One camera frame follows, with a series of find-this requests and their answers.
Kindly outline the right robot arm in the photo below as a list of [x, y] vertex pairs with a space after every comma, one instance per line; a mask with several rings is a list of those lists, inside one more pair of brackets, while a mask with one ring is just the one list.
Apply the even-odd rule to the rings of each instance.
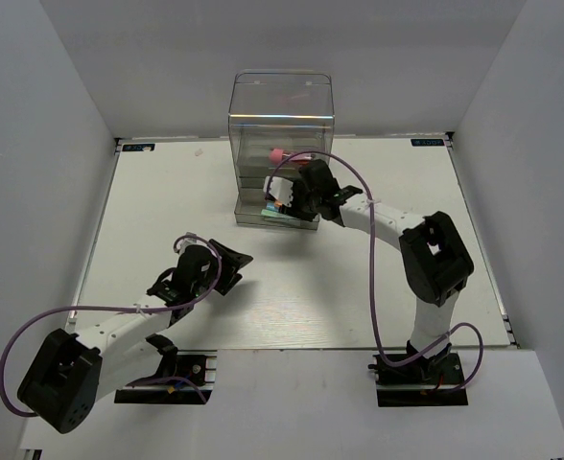
[[[368, 296], [372, 330], [385, 365], [408, 366], [410, 374], [428, 382], [443, 369], [440, 356], [450, 346], [450, 335], [462, 325], [451, 324], [460, 292], [474, 272], [474, 263], [450, 216], [436, 212], [422, 216], [400, 211], [377, 200], [365, 179], [346, 161], [333, 157], [360, 182], [339, 186], [328, 164], [315, 159], [290, 180], [275, 172], [265, 179], [263, 191], [284, 206], [319, 216], [338, 226], [359, 230], [369, 237]], [[406, 281], [416, 299], [409, 356], [392, 361], [379, 334], [375, 295], [375, 245], [385, 242], [401, 254]]]

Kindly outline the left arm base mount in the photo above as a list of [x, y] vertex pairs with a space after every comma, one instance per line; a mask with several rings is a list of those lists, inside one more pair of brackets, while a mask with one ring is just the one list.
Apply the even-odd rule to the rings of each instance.
[[116, 404], [204, 405], [214, 389], [217, 353], [178, 352], [163, 356], [154, 371], [117, 390]]

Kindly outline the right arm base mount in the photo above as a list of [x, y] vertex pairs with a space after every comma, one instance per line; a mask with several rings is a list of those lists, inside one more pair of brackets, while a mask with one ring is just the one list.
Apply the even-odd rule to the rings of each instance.
[[454, 390], [465, 381], [457, 353], [449, 353], [428, 368], [418, 361], [403, 367], [391, 367], [375, 355], [367, 369], [374, 375], [379, 407], [467, 406], [466, 390]]

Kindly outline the green capped highlighter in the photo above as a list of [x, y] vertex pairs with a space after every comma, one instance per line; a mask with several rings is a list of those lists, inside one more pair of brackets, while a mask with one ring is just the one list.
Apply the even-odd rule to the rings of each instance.
[[262, 209], [261, 210], [261, 216], [268, 218], [268, 219], [282, 219], [284, 217], [279, 212], [272, 210], [272, 209], [269, 209], [269, 208]]

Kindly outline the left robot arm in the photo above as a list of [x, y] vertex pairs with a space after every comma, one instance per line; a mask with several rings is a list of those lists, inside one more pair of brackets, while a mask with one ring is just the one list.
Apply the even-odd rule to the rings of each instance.
[[252, 256], [186, 234], [174, 244], [177, 263], [163, 270], [132, 306], [107, 320], [43, 340], [17, 398], [59, 433], [75, 429], [95, 402], [126, 386], [191, 388], [203, 399], [204, 365], [183, 363], [164, 335], [207, 294], [226, 295]]

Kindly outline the blue capped highlighter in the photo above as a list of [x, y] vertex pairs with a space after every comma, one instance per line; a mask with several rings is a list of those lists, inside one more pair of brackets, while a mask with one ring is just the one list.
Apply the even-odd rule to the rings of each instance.
[[301, 219], [281, 216], [264, 217], [264, 222], [272, 226], [285, 228], [303, 228], [307, 224], [306, 221]]

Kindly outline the clear drawer organizer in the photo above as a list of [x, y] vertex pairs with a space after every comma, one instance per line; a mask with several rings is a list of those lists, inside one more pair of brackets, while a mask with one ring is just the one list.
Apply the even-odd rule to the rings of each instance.
[[[308, 70], [243, 70], [234, 79], [227, 116], [238, 198], [236, 222], [274, 227], [264, 222], [265, 178], [277, 165], [271, 149], [311, 153], [332, 148], [335, 112], [332, 79]], [[300, 165], [286, 163], [278, 176], [296, 179]], [[315, 230], [318, 219], [303, 229]]]

